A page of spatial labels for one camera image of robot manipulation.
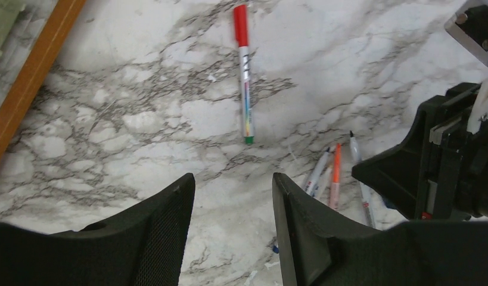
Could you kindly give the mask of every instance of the wooden edge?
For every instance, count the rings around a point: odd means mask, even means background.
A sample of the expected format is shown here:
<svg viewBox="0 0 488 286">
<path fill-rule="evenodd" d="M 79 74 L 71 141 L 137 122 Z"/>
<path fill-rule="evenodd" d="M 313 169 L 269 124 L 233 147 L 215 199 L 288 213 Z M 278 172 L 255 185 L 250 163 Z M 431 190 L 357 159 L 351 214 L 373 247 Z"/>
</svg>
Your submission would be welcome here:
<svg viewBox="0 0 488 286">
<path fill-rule="evenodd" d="M 86 0 L 59 0 L 0 107 L 0 159 Z"/>
</svg>

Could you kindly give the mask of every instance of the marker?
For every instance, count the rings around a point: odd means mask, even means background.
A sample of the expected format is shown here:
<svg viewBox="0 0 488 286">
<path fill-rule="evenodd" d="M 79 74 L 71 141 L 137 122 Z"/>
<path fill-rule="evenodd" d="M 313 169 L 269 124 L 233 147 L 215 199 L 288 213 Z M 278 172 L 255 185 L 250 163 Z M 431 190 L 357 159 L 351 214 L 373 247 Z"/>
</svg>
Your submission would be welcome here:
<svg viewBox="0 0 488 286">
<path fill-rule="evenodd" d="M 244 119 L 244 138 L 247 145 L 254 141 L 253 110 L 251 108 L 251 72 L 249 66 L 249 39 L 247 33 L 247 10 L 245 5 L 233 9 L 235 38 L 238 42 L 240 61 L 240 93 L 242 95 L 242 114 Z"/>
<path fill-rule="evenodd" d="M 314 197 L 316 195 L 316 186 L 318 184 L 319 178 L 321 177 L 321 173 L 328 162 L 328 158 L 330 157 L 330 148 L 324 151 L 323 155 L 319 159 L 318 163 L 310 173 L 309 179 L 307 183 L 303 187 L 303 190 L 309 195 Z"/>
<path fill-rule="evenodd" d="M 318 200 L 321 199 L 321 196 L 324 194 L 326 191 L 326 188 L 330 184 L 330 175 L 331 171 L 333 170 L 333 164 L 330 164 L 327 168 L 326 171 L 324 171 L 324 174 L 321 176 L 322 179 L 320 179 L 320 183 L 318 183 L 319 190 L 316 192 L 316 197 Z"/>
<path fill-rule="evenodd" d="M 328 207 L 333 210 L 338 209 L 338 199 L 340 197 L 340 161 L 342 157 L 342 146 L 337 144 L 335 149 L 335 160 L 333 162 L 333 179 L 331 180 L 330 188 L 330 200 L 328 201 Z"/>
<path fill-rule="evenodd" d="M 356 164 L 362 161 L 361 153 L 359 152 L 359 145 L 354 137 L 352 131 L 349 133 L 350 135 L 350 147 L 351 147 L 351 155 L 353 160 Z M 374 217 L 374 210 L 372 208 L 372 194 L 370 193 L 370 187 L 359 182 L 359 188 L 361 190 L 361 201 L 363 204 L 363 210 L 365 212 L 366 222 L 368 226 L 375 228 L 375 217 Z"/>
</svg>

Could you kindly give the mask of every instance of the orange marker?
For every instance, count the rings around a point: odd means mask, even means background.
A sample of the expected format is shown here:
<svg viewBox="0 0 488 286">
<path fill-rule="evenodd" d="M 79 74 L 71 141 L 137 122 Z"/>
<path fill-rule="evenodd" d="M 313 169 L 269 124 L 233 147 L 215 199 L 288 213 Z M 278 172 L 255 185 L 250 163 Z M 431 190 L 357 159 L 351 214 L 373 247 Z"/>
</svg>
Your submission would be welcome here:
<svg viewBox="0 0 488 286">
<path fill-rule="evenodd" d="M 337 143 L 335 149 L 335 160 L 333 162 L 333 180 L 331 181 L 330 188 L 330 200 L 328 201 L 328 207 L 333 210 L 338 209 L 338 198 L 340 197 L 340 162 L 342 159 L 342 146 Z"/>
</svg>

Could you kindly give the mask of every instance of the green tip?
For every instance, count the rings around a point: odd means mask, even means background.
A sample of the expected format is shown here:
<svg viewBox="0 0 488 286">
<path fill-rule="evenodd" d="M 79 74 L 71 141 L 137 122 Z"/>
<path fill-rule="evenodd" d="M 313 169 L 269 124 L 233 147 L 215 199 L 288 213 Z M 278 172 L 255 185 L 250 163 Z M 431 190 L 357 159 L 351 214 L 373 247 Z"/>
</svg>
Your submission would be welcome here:
<svg viewBox="0 0 488 286">
<path fill-rule="evenodd" d="M 247 145 L 253 145 L 253 142 L 254 142 L 254 137 L 253 136 L 252 137 L 246 137 L 245 138 L 245 143 Z"/>
</svg>

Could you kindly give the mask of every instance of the marble countertop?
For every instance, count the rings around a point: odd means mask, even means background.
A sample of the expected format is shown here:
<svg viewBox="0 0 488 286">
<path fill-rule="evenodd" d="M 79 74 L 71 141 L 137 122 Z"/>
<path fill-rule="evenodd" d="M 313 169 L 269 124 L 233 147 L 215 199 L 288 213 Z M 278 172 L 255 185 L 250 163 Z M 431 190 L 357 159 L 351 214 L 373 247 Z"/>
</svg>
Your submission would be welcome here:
<svg viewBox="0 0 488 286">
<path fill-rule="evenodd" d="M 26 4 L 26 9 L 18 15 L 15 25 L 2 46 L 4 54 L 0 58 L 0 106 L 58 0 L 23 0 L 23 2 Z"/>
<path fill-rule="evenodd" d="M 88 1 L 0 166 L 0 221 L 82 229 L 192 172 L 180 285 L 282 285 L 272 174 L 299 184 L 358 135 L 398 144 L 421 102 L 488 69 L 443 30 L 463 0 L 249 1 L 255 144 L 230 0 Z M 344 147 L 342 214 L 363 222 Z M 374 197 L 378 228 L 403 217 Z"/>
</svg>

